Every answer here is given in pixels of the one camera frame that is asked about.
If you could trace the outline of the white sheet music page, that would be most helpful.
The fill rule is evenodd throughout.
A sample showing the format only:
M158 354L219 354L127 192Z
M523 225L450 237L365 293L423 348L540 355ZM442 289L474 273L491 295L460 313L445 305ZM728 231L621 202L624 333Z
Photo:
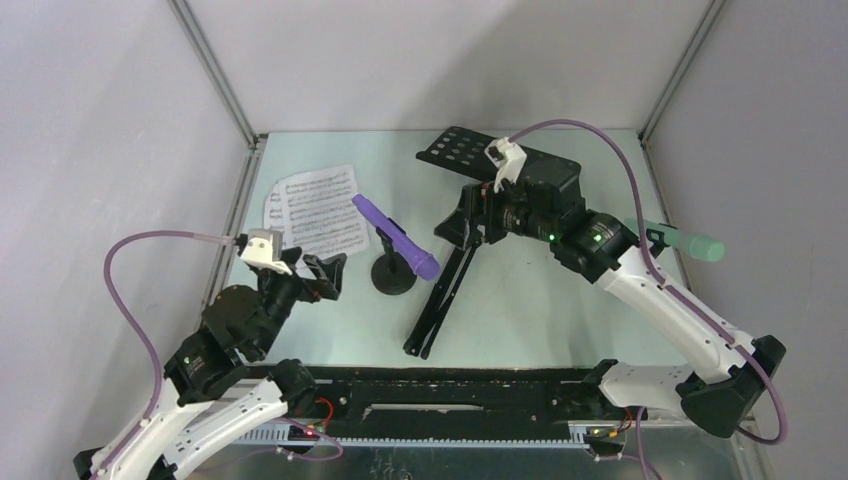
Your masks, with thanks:
M352 203L358 194L354 167L329 167L283 178L287 184L290 229L283 247L328 258L353 255L370 247L365 219Z
M288 184L284 179L278 180L266 196L263 208L262 225L265 229L287 232L290 229L290 208Z

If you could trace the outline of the black music stand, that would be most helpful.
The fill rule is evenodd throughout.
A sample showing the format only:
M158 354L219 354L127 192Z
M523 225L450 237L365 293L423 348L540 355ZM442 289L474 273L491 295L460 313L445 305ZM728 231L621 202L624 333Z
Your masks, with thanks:
M459 173L473 180L472 183L495 180L496 167L485 154L486 147L495 138L459 126L442 132L427 150L416 154L416 158L443 169ZM580 178L582 167L575 161L525 148L527 160L520 177L534 179L557 179L569 174ZM442 272L431 290L431 294L419 315L412 332L406 339L403 350L406 354L426 359L435 338L447 316L459 287L479 246L453 246Z

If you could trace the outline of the black round microphone stand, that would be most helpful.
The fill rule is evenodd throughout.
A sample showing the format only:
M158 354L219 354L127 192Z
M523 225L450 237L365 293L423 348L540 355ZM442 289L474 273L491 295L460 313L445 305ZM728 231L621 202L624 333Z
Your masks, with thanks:
M370 271L373 286L382 294L402 295L416 283L417 276L412 272L401 255L396 252L389 238L379 229L375 229L383 254L373 263Z

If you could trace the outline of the purple toy microphone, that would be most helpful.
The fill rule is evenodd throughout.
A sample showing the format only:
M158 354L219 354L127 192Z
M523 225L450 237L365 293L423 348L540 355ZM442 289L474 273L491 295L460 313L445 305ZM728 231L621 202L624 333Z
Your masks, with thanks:
M432 281L439 276L441 266L435 257L419 247L373 202L362 194L356 194L352 197L352 203L375 229L381 230L389 238L394 250L401 255L416 276L426 281Z

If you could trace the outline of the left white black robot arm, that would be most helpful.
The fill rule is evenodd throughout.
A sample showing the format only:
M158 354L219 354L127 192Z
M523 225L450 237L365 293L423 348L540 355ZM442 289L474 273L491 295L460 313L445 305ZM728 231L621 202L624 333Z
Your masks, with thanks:
M322 260L291 248L282 270L254 266L254 287L224 288L161 369L153 407L118 438L76 454L80 479L184 479L239 436L275 418L304 416L316 403L316 382L298 359L282 360L247 394L208 411L249 366L264 360L297 302L337 300L347 257Z

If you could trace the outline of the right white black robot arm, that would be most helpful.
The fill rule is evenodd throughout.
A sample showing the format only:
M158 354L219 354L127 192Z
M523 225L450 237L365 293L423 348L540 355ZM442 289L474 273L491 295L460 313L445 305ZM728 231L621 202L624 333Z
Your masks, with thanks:
M612 362L581 392L583 408L593 417L606 418L619 407L657 408L729 438L742 430L763 393L776 393L772 377L785 345L772 335L754 338L719 319L665 277L633 231L586 207L576 180L467 184L456 209L434 233L462 250L509 234L542 241L562 266L643 315L686 359L681 367Z

